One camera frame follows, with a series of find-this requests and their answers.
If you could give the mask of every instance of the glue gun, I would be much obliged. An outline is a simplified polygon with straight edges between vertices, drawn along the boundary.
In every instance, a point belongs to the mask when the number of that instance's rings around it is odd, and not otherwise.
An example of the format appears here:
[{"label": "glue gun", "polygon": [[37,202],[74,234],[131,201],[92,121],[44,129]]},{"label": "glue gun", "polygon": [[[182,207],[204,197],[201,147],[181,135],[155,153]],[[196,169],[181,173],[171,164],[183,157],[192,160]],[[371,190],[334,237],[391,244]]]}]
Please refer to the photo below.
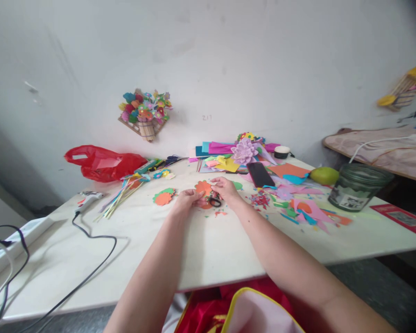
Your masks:
[{"label": "glue gun", "polygon": [[82,213],[91,203],[104,197],[103,193],[92,191],[80,192],[80,195],[85,196],[85,199],[78,202],[79,206],[75,210],[76,214]]}]

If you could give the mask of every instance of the white cable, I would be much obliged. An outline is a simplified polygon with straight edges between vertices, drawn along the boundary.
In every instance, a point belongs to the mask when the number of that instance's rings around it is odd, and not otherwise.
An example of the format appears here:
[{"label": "white cable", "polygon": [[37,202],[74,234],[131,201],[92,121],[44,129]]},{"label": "white cable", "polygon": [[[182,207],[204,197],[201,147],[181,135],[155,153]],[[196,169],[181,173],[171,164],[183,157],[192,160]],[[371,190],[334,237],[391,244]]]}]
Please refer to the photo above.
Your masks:
[{"label": "white cable", "polygon": [[390,139],[380,139],[380,140],[374,140],[374,141],[368,141],[366,143],[361,144],[355,151],[355,153],[353,154],[353,157],[351,157],[350,162],[353,162],[353,160],[355,159],[357,153],[359,152],[359,149],[361,149],[363,146],[368,145],[369,143],[374,143],[374,142],[381,142],[381,141],[389,141],[389,140],[399,140],[399,139],[409,139],[411,137],[415,137],[416,135],[410,135],[410,136],[403,136],[400,138],[390,138]]},{"label": "white cable", "polygon": [[11,270],[9,272],[8,278],[6,279],[6,281],[0,287],[0,293],[1,293],[1,291],[4,289],[4,287],[6,286],[6,284],[9,282],[9,280],[11,280],[11,278],[14,275],[14,259],[12,259],[12,257],[9,255],[8,249],[2,243],[0,243],[0,248],[3,251],[5,251],[6,257],[8,258],[8,261],[9,261],[9,265],[11,266]]}]

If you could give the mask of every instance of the power strip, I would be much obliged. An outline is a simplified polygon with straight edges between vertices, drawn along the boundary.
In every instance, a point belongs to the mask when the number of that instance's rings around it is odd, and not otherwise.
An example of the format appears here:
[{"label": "power strip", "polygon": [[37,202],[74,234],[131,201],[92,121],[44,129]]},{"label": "power strip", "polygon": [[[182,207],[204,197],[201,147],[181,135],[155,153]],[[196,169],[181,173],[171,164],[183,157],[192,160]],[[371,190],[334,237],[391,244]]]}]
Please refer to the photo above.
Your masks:
[{"label": "power strip", "polygon": [[[24,240],[26,245],[29,247],[41,234],[43,234],[46,229],[54,224],[54,221],[49,217],[43,217],[40,219],[32,220],[27,222],[20,230],[23,233]],[[15,259],[17,258],[24,250],[21,245],[20,235],[16,231],[11,236],[5,239],[6,241],[12,242],[8,246],[9,255]],[[6,257],[5,251],[0,248],[0,273],[9,266],[9,261]]]}]

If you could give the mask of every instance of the blue paper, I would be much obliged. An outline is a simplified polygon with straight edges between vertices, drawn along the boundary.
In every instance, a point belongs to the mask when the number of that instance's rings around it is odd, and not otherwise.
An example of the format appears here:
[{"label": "blue paper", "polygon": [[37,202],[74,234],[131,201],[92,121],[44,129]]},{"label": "blue paper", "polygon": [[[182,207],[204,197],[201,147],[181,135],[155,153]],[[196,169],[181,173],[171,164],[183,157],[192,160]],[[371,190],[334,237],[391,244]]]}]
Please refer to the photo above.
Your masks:
[{"label": "blue paper", "polygon": [[301,178],[293,175],[283,175],[283,178],[296,185],[302,184],[307,179],[307,177]]},{"label": "blue paper", "polygon": [[202,152],[202,146],[196,146],[196,157],[202,157],[202,156],[218,156],[221,154],[209,154]]},{"label": "blue paper", "polygon": [[209,153],[209,144],[211,142],[202,142],[202,153]]},{"label": "blue paper", "polygon": [[298,213],[301,213],[304,218],[308,221],[309,224],[311,225],[316,225],[317,222],[315,219],[313,219],[311,216],[309,216],[307,213],[305,213],[303,210],[297,210]]},{"label": "blue paper", "polygon": [[294,222],[296,224],[299,224],[299,222],[297,222],[296,220],[293,220],[291,217],[283,215],[282,213],[280,213],[284,218],[289,219],[291,222]]}]

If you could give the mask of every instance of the pink mattress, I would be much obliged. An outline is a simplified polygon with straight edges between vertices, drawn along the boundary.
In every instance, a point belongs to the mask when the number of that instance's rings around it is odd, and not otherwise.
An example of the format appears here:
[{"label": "pink mattress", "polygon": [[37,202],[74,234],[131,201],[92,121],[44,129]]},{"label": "pink mattress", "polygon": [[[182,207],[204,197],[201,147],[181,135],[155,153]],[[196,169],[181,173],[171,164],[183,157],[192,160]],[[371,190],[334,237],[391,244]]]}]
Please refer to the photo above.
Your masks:
[{"label": "pink mattress", "polygon": [[[393,129],[355,130],[328,136],[323,144],[351,157],[363,143],[416,134],[413,127],[406,125]],[[416,138],[369,143],[359,149],[355,160],[416,180]]]}]

